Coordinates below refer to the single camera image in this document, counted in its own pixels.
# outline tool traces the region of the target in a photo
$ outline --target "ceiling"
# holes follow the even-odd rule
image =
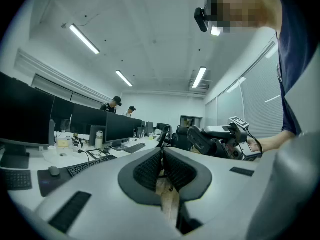
[[[224,38],[200,31],[194,11],[203,5],[204,0],[51,0],[42,22],[86,58],[91,71],[107,75],[123,91],[206,92]],[[71,24],[78,25],[99,54],[69,30]],[[192,89],[200,67],[208,70],[200,88]]]

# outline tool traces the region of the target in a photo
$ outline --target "black cap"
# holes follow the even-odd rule
[[[121,103],[121,98],[119,96],[115,96],[113,98],[113,101],[118,105],[118,106],[122,106],[122,103]]]

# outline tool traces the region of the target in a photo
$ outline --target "monitor stand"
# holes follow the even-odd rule
[[[28,169],[30,153],[22,145],[5,144],[0,166],[13,169]]]
[[[113,141],[112,142],[111,148],[114,149],[115,151],[122,151],[125,148],[127,148],[127,146],[122,145],[122,141],[118,140],[118,141]]]

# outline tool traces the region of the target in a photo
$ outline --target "man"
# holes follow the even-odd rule
[[[123,115],[125,117],[131,118],[132,117],[131,114],[133,113],[133,111],[136,111],[135,107],[134,106],[130,106],[129,110],[127,112],[124,112]]]
[[[121,98],[118,97],[118,96],[115,96],[113,98],[113,100],[110,102],[110,103],[104,103],[100,110],[103,110],[103,111],[107,111],[107,112],[111,112],[111,113],[114,113],[116,114],[117,113],[117,108],[116,106],[122,106],[122,103],[121,103]]]
[[[278,149],[284,142],[301,133],[300,126],[285,100],[308,66],[319,42],[315,29],[312,2],[302,0],[206,0],[207,20],[224,32],[234,27],[269,27],[276,31],[279,48],[278,78],[283,106],[282,132],[270,138],[259,139],[263,151]],[[253,151],[259,147],[253,139],[248,140]]]

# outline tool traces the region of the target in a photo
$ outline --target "water bottle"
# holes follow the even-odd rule
[[[96,149],[102,149],[102,145],[104,142],[104,133],[101,130],[98,130],[96,132],[96,138],[95,138],[95,148]]]

